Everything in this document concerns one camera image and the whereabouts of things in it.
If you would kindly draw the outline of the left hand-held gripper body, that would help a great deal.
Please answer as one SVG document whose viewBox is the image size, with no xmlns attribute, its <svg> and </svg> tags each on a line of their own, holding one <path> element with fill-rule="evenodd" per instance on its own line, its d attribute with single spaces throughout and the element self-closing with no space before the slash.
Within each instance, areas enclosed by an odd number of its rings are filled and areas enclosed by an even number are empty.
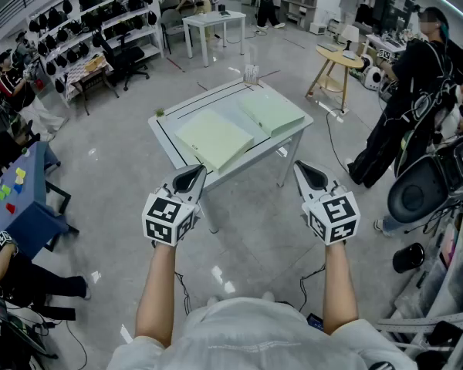
<svg viewBox="0 0 463 370">
<path fill-rule="evenodd" d="M 195 225 L 200 210 L 200 190 L 172 192 L 167 185 L 150 193 L 142 212 L 144 236 L 175 247 Z"/>
</svg>

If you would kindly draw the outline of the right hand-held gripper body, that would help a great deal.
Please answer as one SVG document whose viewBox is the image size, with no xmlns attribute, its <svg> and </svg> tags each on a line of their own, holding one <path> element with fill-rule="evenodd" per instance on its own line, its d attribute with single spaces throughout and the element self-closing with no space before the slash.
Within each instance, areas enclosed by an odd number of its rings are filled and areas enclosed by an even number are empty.
<svg viewBox="0 0 463 370">
<path fill-rule="evenodd" d="M 345 241 L 357 234 L 360 210 L 352 191 L 334 187 L 331 191 L 302 193 L 306 225 L 325 245 Z"/>
</svg>

